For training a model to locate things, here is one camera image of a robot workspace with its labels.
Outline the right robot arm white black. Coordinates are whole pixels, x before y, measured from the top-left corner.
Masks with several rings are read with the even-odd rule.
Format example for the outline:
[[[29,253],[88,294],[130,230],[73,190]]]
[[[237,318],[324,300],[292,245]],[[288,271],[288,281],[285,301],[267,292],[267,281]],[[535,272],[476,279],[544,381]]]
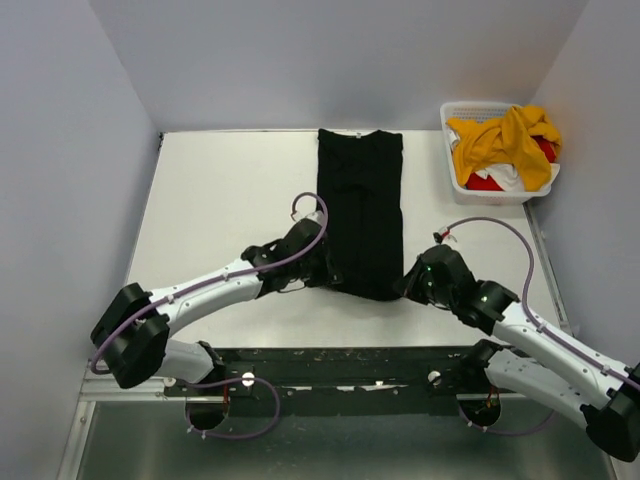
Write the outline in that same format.
[[[639,369],[612,359],[545,321],[524,298],[476,279],[459,252],[436,245],[397,280],[402,297],[441,306],[464,325],[499,340],[486,358],[460,367],[469,390],[519,393],[572,420],[609,456],[639,455]]]

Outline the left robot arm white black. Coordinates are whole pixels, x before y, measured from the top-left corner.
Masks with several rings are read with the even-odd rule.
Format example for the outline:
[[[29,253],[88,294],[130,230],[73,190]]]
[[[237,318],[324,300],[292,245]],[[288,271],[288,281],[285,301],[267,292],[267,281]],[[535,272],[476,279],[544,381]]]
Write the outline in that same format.
[[[154,376],[189,384],[201,395],[214,393],[224,362],[205,341],[184,343],[174,336],[224,308],[257,300],[302,282],[309,288],[339,281],[326,241],[327,220],[315,212],[297,221],[281,239],[247,248],[225,267],[182,284],[147,291],[139,283],[114,297],[90,339],[96,348],[90,370],[110,374],[122,389]]]

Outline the black t-shirt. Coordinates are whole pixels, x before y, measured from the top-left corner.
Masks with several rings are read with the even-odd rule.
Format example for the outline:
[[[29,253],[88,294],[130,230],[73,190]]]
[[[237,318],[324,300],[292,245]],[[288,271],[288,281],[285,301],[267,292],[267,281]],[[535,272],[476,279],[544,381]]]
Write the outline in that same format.
[[[388,302],[400,295],[403,215],[400,206],[403,136],[318,131],[317,194],[328,208],[328,243],[342,282],[335,289]]]

